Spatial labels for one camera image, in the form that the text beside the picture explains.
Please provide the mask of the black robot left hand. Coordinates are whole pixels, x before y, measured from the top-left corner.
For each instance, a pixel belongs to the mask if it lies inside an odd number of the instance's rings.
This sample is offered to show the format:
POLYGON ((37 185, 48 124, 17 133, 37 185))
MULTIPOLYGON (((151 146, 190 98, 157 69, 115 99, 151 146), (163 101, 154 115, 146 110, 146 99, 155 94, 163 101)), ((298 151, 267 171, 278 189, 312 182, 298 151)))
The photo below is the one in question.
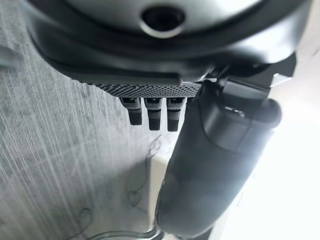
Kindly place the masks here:
POLYGON ((132 125, 182 128, 155 224, 178 238, 212 228, 247 182, 282 118, 274 77, 292 77, 310 0, 23 0, 40 56, 118 97, 132 125))

